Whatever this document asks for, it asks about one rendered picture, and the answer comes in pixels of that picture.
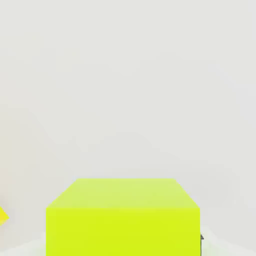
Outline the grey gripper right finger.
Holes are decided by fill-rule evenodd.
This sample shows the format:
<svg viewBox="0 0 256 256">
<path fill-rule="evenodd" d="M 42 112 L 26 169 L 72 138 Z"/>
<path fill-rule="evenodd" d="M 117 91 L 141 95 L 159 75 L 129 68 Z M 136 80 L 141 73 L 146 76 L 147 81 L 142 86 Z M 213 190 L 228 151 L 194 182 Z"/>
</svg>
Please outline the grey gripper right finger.
<svg viewBox="0 0 256 256">
<path fill-rule="evenodd" d="M 256 256 L 256 252 L 218 238 L 208 226 L 203 225 L 201 256 Z"/>
</svg>

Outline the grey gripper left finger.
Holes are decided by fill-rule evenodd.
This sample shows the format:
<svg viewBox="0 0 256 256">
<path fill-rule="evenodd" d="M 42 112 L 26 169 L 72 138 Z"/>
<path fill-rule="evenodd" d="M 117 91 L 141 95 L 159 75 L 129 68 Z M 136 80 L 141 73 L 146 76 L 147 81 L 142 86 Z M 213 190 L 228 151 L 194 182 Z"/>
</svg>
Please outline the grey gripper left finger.
<svg viewBox="0 0 256 256">
<path fill-rule="evenodd" d="M 38 239 L 16 246 L 9 246 L 0 236 L 0 256 L 46 256 L 46 232 Z"/>
</svg>

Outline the small lime cube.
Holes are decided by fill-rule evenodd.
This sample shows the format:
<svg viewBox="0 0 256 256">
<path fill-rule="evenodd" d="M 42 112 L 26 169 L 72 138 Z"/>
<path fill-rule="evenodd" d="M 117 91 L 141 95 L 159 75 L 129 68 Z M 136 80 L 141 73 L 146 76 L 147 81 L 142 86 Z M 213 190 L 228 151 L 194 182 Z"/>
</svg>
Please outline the small lime cube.
<svg viewBox="0 0 256 256">
<path fill-rule="evenodd" d="M 46 256 L 201 256 L 200 208 L 172 178 L 79 178 L 45 224 Z"/>
</svg>

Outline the small yellow cube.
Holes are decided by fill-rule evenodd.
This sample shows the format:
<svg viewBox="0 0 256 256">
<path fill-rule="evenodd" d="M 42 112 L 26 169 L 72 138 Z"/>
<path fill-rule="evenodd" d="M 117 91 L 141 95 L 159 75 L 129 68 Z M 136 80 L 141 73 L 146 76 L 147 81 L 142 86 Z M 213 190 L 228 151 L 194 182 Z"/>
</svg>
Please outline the small yellow cube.
<svg viewBox="0 0 256 256">
<path fill-rule="evenodd" d="M 4 211 L 4 209 L 0 206 L 0 226 L 3 225 L 8 219 L 9 219 L 9 216 Z"/>
</svg>

